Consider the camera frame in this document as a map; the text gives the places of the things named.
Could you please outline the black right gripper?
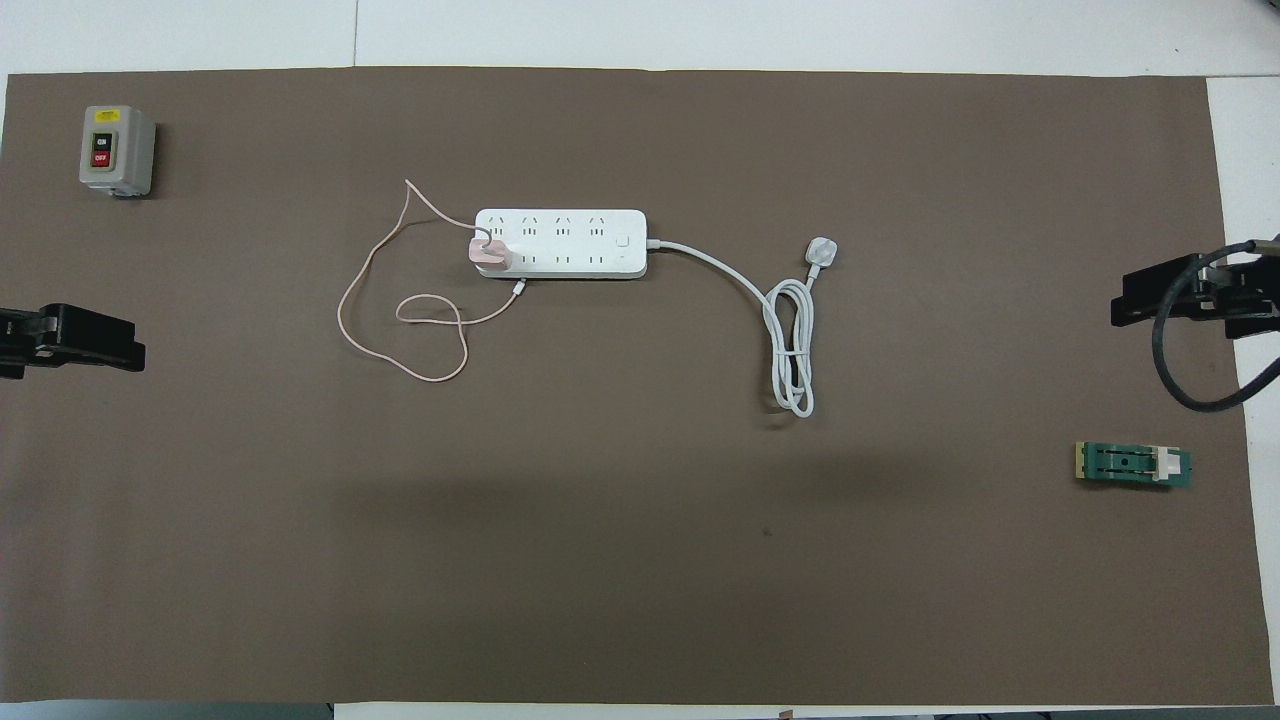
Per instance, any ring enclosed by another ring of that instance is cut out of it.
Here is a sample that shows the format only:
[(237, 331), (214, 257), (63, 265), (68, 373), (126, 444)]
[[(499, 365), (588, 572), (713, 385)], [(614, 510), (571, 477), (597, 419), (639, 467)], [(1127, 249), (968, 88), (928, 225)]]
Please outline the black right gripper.
[(1228, 340), (1279, 332), (1279, 241), (1254, 241), (1248, 263), (1220, 265), (1225, 283), (1215, 291), (1212, 272), (1202, 266), (1203, 254), (1188, 254), (1123, 277), (1123, 295), (1110, 304), (1115, 327), (1153, 320), (1162, 297), (1188, 268), (1197, 273), (1178, 291), (1169, 316), (1193, 322), (1224, 320)]

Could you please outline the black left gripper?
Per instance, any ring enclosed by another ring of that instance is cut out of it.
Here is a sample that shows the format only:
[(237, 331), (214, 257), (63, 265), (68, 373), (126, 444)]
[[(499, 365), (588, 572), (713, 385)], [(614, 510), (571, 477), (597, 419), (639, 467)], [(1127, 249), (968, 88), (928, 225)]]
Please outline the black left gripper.
[[(106, 366), (142, 372), (146, 345), (134, 343), (134, 324), (70, 304), (49, 304), (37, 311), (1, 309), (1, 378), (23, 379), (35, 359), (29, 325), (41, 320), (40, 366)], [(72, 347), (120, 347), (104, 352)]]

